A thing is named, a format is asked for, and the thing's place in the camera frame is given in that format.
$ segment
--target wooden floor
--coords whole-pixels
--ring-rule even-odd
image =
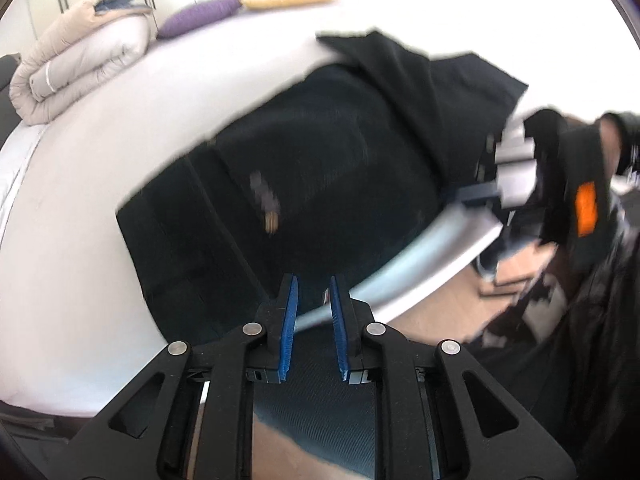
[[[500,264],[498,280],[537,272],[552,256],[552,248],[530,246]],[[410,339],[436,344],[445,338],[470,339],[487,321],[501,312],[511,298],[481,300],[481,280],[467,267],[439,290],[391,323]],[[363,477],[344,471],[302,451],[292,440],[254,422],[255,480],[356,480]]]

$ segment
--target silver screw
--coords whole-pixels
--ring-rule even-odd
[[[382,323],[369,323],[367,325],[367,332],[371,335],[383,335],[386,332],[386,326]]]
[[[242,327],[242,331],[247,335],[258,335],[262,332],[262,325],[260,323],[247,323]]]
[[[168,351],[171,355],[182,355],[187,351],[187,343],[174,341],[169,345]]]
[[[460,344],[456,341],[452,341],[451,339],[443,341],[440,347],[445,354],[455,355],[460,352]]]

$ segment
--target blue gripper pad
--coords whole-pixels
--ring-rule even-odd
[[[280,335],[280,363],[278,364],[278,377],[281,381],[287,379],[291,364],[291,350],[293,348],[293,332],[296,325],[296,313],[298,312],[298,279],[293,276],[289,287],[289,299],[282,321],[282,333]]]
[[[338,356],[338,367],[340,368],[342,380],[346,381],[349,375],[349,358],[347,355],[347,329],[344,325],[342,305],[340,304],[340,296],[338,294],[338,283],[335,279],[335,276],[331,277],[329,294],[331,297],[331,316],[334,322],[334,339],[335,350]]]

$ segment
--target rolled comforter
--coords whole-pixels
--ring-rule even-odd
[[[25,123],[51,122],[146,52],[146,7],[96,14],[97,1],[83,0],[60,16],[16,70],[9,97]]]

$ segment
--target orange patch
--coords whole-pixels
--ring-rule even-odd
[[[575,215],[578,219],[578,236],[590,235],[598,222],[596,185],[594,182],[581,184],[575,194]]]

